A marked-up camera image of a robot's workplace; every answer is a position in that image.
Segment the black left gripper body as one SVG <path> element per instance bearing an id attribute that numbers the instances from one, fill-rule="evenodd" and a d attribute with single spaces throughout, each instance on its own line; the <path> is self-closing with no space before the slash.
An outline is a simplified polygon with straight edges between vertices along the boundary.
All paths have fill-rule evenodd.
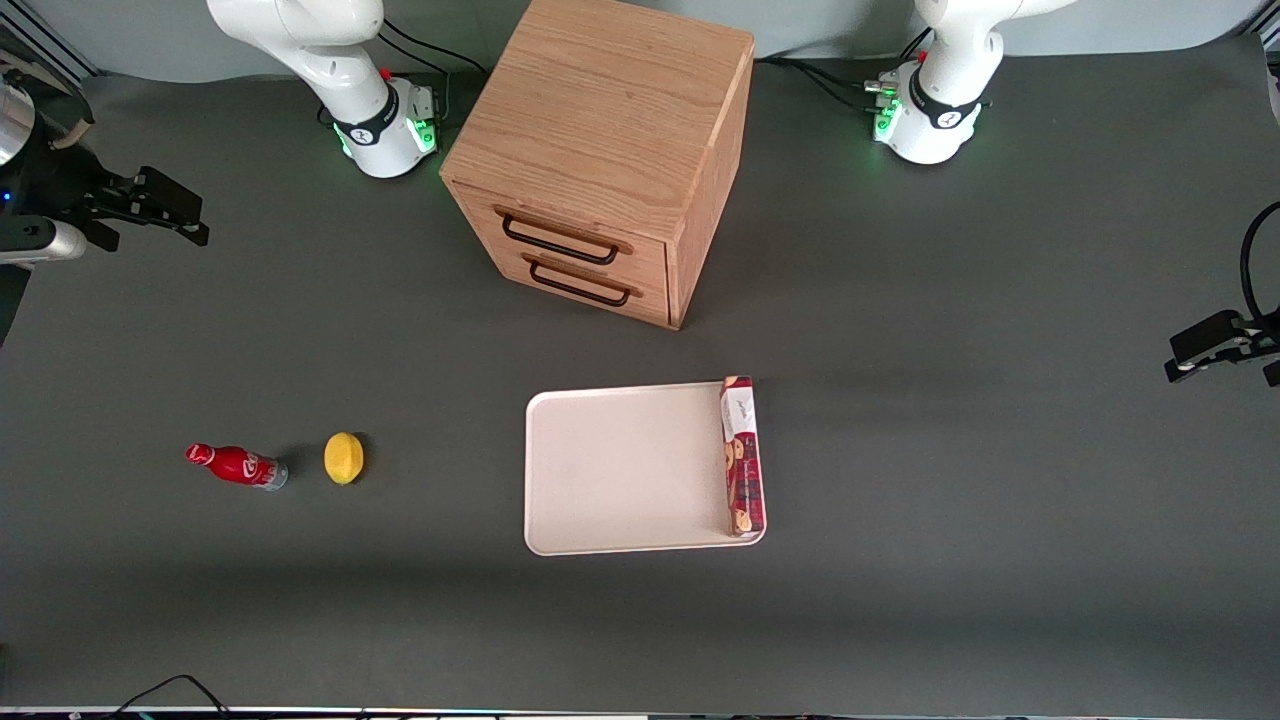
<path id="1" fill-rule="evenodd" d="M 1279 352 L 1279 309 L 1263 315 L 1239 315 L 1239 363 L 1254 363 Z"/>

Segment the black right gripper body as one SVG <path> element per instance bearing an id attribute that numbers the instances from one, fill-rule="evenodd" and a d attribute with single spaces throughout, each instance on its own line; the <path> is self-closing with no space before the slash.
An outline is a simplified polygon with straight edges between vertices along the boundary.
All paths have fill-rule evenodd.
<path id="1" fill-rule="evenodd" d="M 77 228 L 127 219 L 133 205 L 129 184 L 86 146 L 54 149 L 47 123 L 38 118 L 23 149 L 3 164 L 3 215 L 44 217 Z"/>

